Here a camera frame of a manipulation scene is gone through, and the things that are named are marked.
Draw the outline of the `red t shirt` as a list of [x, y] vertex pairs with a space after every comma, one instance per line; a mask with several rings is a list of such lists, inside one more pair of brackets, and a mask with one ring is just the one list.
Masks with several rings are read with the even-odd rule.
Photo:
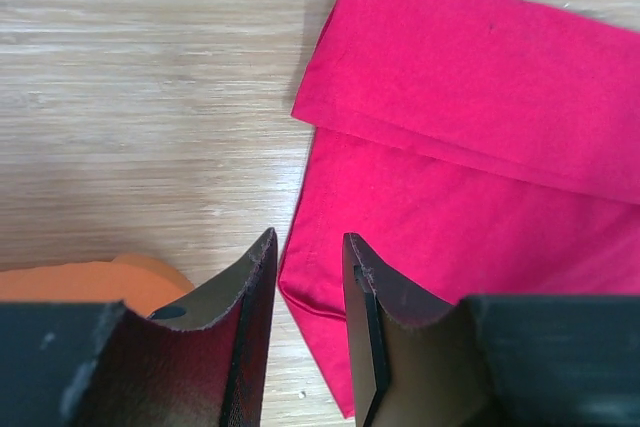
[[342, 240], [446, 301], [639, 290], [639, 36], [527, 0], [336, 0], [278, 285], [355, 412]]

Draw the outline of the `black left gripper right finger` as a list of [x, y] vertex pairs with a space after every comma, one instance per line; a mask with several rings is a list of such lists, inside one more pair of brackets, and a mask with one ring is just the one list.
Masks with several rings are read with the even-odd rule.
[[360, 426], [635, 426], [635, 296], [471, 295], [411, 281], [355, 234], [343, 291]]

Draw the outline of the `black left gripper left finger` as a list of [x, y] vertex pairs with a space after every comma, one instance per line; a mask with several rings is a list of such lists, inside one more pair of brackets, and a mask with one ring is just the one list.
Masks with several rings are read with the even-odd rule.
[[5, 302], [5, 426], [256, 426], [277, 274], [267, 229], [232, 265], [141, 316], [122, 302]]

